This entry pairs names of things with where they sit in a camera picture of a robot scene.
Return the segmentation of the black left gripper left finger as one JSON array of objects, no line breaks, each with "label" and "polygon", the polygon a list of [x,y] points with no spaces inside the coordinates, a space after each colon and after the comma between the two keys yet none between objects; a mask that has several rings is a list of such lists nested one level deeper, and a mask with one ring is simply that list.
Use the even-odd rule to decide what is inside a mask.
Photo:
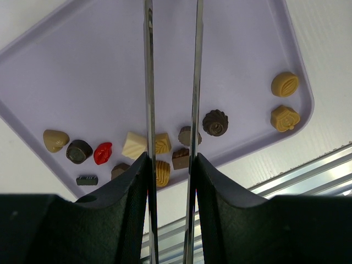
[{"label": "black left gripper left finger", "polygon": [[146,154],[76,202],[4,194],[1,263],[139,263],[146,198]]}]

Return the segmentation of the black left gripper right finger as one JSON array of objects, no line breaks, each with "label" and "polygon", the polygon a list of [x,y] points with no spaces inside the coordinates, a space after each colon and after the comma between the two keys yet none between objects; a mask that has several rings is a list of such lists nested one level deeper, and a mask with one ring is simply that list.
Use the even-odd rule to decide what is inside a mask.
[{"label": "black left gripper right finger", "polygon": [[351,263],[351,198],[263,198],[198,154],[195,178],[206,263]]}]

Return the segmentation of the dark round chocolate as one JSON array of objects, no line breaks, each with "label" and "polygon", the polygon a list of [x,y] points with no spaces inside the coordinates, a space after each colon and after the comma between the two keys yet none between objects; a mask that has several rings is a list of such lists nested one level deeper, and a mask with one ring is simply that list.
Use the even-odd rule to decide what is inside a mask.
[{"label": "dark round chocolate", "polygon": [[93,154],[92,147],[84,140],[73,140],[66,150],[66,157],[74,164],[82,164]]}]

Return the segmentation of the brown round fluted chocolate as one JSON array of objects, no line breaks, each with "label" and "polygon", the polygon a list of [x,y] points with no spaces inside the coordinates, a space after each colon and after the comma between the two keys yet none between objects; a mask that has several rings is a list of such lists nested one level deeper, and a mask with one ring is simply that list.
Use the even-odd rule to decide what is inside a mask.
[{"label": "brown round fluted chocolate", "polygon": [[187,146],[187,147],[190,146],[191,126],[184,126],[181,128],[181,130],[178,134],[178,140],[182,145]]}]

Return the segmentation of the metal tongs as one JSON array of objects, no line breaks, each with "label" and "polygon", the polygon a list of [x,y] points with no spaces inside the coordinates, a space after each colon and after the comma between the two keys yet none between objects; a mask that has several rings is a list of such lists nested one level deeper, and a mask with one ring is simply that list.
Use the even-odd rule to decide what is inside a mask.
[{"label": "metal tongs", "polygon": [[150,261],[159,262],[156,135],[191,127],[197,156],[203,43],[203,1],[144,1],[144,62]]}]

